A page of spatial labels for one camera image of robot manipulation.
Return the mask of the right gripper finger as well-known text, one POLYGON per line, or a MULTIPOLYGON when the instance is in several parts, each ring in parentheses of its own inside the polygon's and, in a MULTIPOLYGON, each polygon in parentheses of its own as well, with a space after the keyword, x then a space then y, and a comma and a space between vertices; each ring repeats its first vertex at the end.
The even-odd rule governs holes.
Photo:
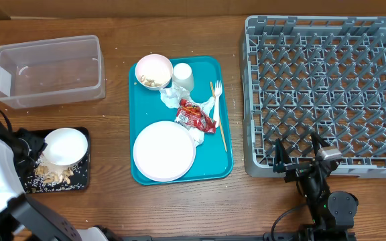
POLYGON ((314 154, 317 155, 321 147, 329 147, 330 145, 316 132, 310 134, 314 154))
POLYGON ((275 140, 275 159, 273 163, 273 172, 285 173, 287 166, 290 165, 291 159, 280 139, 275 140))

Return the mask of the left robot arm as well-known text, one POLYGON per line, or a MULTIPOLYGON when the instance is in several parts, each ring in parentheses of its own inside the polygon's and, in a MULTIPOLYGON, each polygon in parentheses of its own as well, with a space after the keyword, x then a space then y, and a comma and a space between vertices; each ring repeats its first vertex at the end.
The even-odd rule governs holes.
POLYGON ((29 240, 118 240, 102 226, 76 229, 67 219, 28 195, 21 182, 38 167, 38 158, 51 144, 49 130, 13 131, 0 121, 0 240, 12 240, 16 230, 31 231, 29 240))

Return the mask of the pink bowl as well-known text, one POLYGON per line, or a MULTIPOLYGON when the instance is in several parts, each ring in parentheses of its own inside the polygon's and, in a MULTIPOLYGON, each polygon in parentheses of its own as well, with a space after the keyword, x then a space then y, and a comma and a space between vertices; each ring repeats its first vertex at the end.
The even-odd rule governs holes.
POLYGON ((142 57, 135 66, 135 77, 149 90, 165 88, 173 76, 173 65, 163 55, 149 54, 142 57))

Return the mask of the red snack wrapper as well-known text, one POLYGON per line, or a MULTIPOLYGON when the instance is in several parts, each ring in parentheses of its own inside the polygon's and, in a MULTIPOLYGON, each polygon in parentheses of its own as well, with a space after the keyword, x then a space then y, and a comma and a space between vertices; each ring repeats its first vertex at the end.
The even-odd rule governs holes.
POLYGON ((210 118, 197 104, 181 99, 176 113, 175 122, 185 127, 194 127, 204 133, 215 133, 215 121, 210 118))

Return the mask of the white bowl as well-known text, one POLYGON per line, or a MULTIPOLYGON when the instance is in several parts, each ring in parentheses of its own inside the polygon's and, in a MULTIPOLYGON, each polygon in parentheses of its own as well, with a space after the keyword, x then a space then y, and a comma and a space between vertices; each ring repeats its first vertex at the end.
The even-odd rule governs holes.
POLYGON ((77 164, 88 150, 88 141, 84 134, 72 128, 56 129, 45 137, 44 157, 55 165, 68 166, 77 164))

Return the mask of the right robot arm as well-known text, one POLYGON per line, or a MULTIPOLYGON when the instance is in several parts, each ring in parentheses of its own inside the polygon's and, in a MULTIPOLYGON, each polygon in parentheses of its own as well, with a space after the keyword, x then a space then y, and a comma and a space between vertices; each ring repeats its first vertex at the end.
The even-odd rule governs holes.
POLYGON ((296 182, 298 192, 306 201, 280 215, 274 221, 270 238, 277 240, 277 224, 287 215, 307 207, 312 224, 302 224, 297 232, 284 234, 284 240, 355 240, 355 234, 348 230, 354 226, 354 217, 359 201, 346 191, 331 192, 326 178, 337 169, 342 153, 329 145, 318 133, 311 133, 315 158, 303 163, 292 163, 282 141, 275 141, 273 171, 284 173, 286 183, 296 182))

